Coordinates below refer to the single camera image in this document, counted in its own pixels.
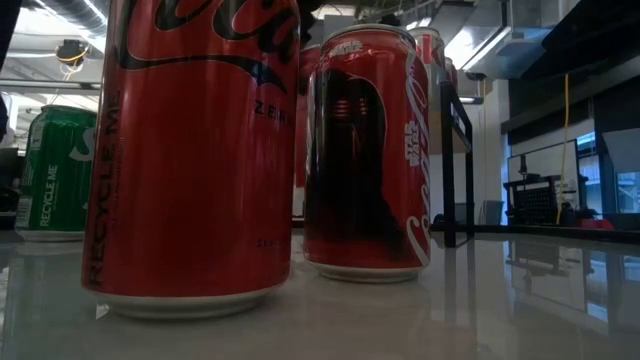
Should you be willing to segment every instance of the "coca-cola logo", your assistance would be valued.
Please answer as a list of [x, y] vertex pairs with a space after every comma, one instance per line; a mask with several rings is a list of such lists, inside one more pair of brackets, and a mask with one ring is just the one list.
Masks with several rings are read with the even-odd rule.
[[[200, 6], [195, 7], [190, 13], [179, 16], [177, 10], [182, 1], [184, 0], [160, 1], [154, 18], [154, 24], [158, 30], [170, 31], [179, 29], [201, 16], [206, 9], [212, 6], [215, 0], [204, 0]], [[291, 7], [282, 8], [256, 29], [248, 32], [238, 32], [234, 29], [233, 20], [248, 1], [250, 0], [222, 0], [213, 15], [212, 30], [224, 40], [242, 41], [255, 38], [256, 45], [262, 53], [277, 54], [280, 63], [288, 64], [293, 58], [292, 51], [297, 37], [298, 20], [295, 10]], [[271, 9], [276, 2], [276, 0], [251, 1], [260, 1], [262, 9], [265, 10]], [[135, 24], [133, 15], [137, 3], [138, 0], [126, 1], [122, 9], [121, 22], [119, 24], [120, 41], [119, 46], [116, 48], [116, 57], [118, 64], [123, 69], [139, 70], [188, 61], [219, 61], [235, 65], [244, 70], [255, 79], [258, 86], [270, 83], [280, 88], [285, 94], [287, 93], [282, 79], [271, 67], [259, 60], [246, 56], [197, 54], [162, 59], [141, 59], [132, 55], [128, 45], [128, 38], [130, 26]], [[275, 43], [276, 34], [280, 33], [281, 28], [287, 24], [289, 24], [289, 28], [282, 30], [284, 31], [284, 36], [281, 36], [282, 39]]]

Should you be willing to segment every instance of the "black metal stand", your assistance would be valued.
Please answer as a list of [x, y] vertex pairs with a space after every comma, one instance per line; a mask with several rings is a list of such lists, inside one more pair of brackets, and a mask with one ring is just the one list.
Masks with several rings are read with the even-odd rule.
[[[474, 235], [473, 196], [473, 128], [453, 85], [448, 81], [440, 83], [440, 107], [442, 116], [442, 191], [444, 200], [444, 244], [448, 248], [458, 247], [471, 240]], [[456, 124], [453, 114], [464, 124], [464, 133]], [[463, 140], [468, 152], [465, 154], [467, 239], [456, 242], [455, 185], [453, 175], [453, 132]]]

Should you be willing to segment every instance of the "kylo ren graphic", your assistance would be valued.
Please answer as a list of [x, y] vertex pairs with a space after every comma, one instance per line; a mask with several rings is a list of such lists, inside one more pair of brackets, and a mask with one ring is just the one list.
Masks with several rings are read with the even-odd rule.
[[318, 80], [324, 103], [316, 109], [308, 221], [337, 239], [377, 239], [400, 250], [403, 233], [382, 196], [382, 100], [371, 83], [341, 71]]

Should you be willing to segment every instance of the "air duct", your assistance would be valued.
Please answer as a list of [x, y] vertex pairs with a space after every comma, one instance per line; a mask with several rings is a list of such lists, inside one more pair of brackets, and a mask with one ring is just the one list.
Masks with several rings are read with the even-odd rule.
[[33, 0], [104, 53], [109, 0]]

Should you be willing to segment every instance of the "green soda can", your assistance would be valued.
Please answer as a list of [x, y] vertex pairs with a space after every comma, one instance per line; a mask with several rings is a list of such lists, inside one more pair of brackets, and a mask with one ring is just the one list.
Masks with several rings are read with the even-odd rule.
[[47, 105], [31, 123], [16, 216], [25, 240], [83, 239], [96, 116]]

